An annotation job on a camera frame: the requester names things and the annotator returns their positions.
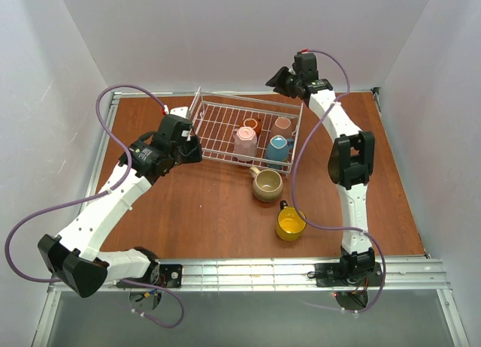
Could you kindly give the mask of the blue floral mug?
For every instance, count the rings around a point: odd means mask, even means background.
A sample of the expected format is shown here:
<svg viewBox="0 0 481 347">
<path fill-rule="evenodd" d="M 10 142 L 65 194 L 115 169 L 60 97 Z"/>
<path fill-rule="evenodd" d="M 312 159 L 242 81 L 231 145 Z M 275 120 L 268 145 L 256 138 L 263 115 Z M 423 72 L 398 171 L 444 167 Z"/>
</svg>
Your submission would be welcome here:
<svg viewBox="0 0 481 347">
<path fill-rule="evenodd" d="M 292 138 L 285 138 L 279 134 L 273 136 L 265 152 L 265 159 L 268 161 L 267 166 L 272 169 L 282 169 L 281 163 L 288 161 L 293 146 L 294 140 Z"/>
</svg>

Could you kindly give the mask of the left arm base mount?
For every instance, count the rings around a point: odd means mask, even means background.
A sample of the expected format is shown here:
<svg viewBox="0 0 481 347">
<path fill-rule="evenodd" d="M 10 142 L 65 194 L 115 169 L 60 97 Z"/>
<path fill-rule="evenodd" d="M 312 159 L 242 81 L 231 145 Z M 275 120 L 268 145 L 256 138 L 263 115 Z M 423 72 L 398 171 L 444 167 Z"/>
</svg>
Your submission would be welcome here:
<svg viewBox="0 0 481 347">
<path fill-rule="evenodd" d="M 181 264 L 157 264 L 149 268 L 145 276 L 127 278 L 131 282 L 161 286 L 163 288 L 179 288 L 183 266 Z M 133 308 L 146 312 L 153 311 L 161 302 L 162 293 L 156 289 L 148 292 L 131 292 L 129 302 Z"/>
</svg>

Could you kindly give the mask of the dark brown glazed mug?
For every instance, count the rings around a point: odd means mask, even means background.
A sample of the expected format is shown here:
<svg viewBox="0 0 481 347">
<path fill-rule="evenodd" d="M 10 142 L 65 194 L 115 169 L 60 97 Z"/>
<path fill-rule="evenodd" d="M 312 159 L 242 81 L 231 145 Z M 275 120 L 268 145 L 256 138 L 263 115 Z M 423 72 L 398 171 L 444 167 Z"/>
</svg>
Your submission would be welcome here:
<svg viewBox="0 0 481 347">
<path fill-rule="evenodd" d="M 256 136 L 259 137 L 260 134 L 262 133 L 262 121 L 260 118 L 258 117 L 250 117 L 250 118 L 246 118 L 244 121 L 243 121 L 243 126 L 244 127 L 249 127 L 251 128 L 252 130 L 254 130 L 254 132 L 256 133 Z"/>
</svg>

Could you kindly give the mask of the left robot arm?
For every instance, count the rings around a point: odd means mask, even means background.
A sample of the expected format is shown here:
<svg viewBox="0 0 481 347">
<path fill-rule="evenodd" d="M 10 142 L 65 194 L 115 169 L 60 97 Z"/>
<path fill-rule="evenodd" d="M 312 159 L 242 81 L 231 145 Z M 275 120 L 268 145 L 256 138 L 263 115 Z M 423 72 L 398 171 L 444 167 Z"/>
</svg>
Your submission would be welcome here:
<svg viewBox="0 0 481 347">
<path fill-rule="evenodd" d="M 154 284 L 159 279 L 156 255 L 142 247 L 101 252 L 108 234 L 133 203 L 170 169 L 202 160 L 201 144 L 192 133 L 187 107 L 162 118 L 157 131 L 140 136 L 130 147 L 132 164 L 122 155 L 102 187 L 104 196 L 89 203 L 55 237 L 44 235 L 38 249 L 47 269 L 81 297 L 109 281 L 129 279 Z"/>
</svg>

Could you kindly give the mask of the pink floral mug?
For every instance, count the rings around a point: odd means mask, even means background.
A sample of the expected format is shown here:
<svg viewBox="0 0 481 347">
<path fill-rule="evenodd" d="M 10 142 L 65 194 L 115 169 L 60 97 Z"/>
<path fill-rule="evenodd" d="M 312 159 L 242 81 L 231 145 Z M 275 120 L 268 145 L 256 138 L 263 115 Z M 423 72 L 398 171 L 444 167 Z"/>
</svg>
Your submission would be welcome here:
<svg viewBox="0 0 481 347">
<path fill-rule="evenodd" d="M 271 126 L 271 137 L 280 135 L 285 139 L 292 137 L 292 120 L 284 116 L 278 116 Z"/>
</svg>

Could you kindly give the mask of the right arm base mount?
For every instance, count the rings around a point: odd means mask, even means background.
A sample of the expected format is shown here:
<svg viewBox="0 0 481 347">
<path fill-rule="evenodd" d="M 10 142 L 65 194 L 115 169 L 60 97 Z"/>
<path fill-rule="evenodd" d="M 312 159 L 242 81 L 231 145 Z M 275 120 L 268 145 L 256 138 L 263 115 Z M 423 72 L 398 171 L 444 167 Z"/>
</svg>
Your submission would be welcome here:
<svg viewBox="0 0 481 347">
<path fill-rule="evenodd" d="M 318 288 L 333 288 L 334 298 L 341 308 L 361 310 L 368 306 L 369 287 L 380 287 L 383 271 L 379 263 L 366 276 L 348 277 L 343 274 L 339 263 L 319 263 L 307 273 L 308 279 L 315 279 Z"/>
</svg>

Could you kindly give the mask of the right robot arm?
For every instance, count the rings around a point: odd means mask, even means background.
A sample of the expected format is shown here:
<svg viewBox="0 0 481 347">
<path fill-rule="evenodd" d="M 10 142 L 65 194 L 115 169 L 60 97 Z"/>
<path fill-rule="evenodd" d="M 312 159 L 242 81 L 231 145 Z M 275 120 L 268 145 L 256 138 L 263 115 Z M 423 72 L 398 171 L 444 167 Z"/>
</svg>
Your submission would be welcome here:
<svg viewBox="0 0 481 347">
<path fill-rule="evenodd" d="M 350 119 L 340 102 L 342 97 L 328 80 L 319 77 L 314 50 L 298 52 L 292 67 L 282 67 L 266 84 L 278 94 L 301 99 L 331 138 L 328 175 L 340 198 L 343 237 L 338 265 L 326 277 L 363 281 L 376 264 L 367 236 L 367 192 L 374 170 L 375 137 Z"/>
</svg>

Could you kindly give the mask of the white mug pink handle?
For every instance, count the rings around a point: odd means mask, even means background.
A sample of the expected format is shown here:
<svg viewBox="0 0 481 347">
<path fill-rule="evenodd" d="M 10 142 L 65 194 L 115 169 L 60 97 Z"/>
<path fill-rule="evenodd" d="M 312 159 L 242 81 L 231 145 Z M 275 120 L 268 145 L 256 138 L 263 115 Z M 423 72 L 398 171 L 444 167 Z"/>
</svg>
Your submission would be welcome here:
<svg viewBox="0 0 481 347">
<path fill-rule="evenodd" d="M 242 162 L 252 161 L 257 153 L 257 135 L 253 128 L 243 126 L 234 130 L 235 157 Z"/>
</svg>

